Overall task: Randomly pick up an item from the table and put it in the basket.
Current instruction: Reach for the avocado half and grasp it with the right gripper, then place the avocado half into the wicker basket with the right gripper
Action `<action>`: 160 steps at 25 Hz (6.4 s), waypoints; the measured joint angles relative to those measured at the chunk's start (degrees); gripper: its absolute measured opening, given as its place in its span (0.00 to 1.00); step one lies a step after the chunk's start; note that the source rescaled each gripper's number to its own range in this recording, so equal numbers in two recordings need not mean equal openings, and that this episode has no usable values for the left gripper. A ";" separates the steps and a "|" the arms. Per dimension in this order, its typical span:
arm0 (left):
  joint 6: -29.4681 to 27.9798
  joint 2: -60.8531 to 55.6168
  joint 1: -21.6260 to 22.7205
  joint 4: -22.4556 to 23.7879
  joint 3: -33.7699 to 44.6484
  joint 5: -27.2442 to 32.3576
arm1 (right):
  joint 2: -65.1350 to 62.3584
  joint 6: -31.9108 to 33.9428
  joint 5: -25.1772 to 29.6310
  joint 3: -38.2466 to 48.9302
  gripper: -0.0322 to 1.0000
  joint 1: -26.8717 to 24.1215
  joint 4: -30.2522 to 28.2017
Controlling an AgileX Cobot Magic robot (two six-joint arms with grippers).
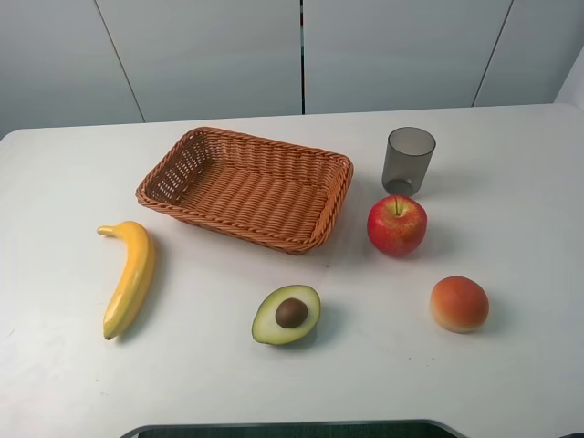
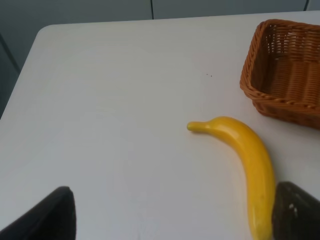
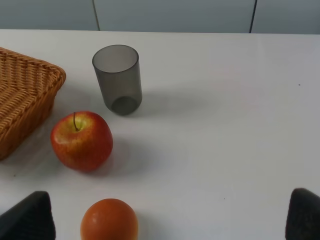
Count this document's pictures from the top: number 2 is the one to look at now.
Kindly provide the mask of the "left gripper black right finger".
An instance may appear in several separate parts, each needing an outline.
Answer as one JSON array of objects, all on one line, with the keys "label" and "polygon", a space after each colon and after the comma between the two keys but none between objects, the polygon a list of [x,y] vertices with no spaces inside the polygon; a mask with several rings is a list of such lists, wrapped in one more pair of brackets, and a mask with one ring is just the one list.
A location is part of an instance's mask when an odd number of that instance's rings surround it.
[{"label": "left gripper black right finger", "polygon": [[318,240],[320,201],[289,181],[276,186],[272,211],[275,240]]}]

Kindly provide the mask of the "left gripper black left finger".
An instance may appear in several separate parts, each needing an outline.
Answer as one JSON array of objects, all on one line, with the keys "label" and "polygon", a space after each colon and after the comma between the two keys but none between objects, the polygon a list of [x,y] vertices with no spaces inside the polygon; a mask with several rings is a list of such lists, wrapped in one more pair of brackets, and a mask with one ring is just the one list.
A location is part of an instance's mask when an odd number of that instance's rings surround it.
[{"label": "left gripper black left finger", "polygon": [[2,240],[74,240],[76,206],[72,190],[60,186],[0,231]]}]

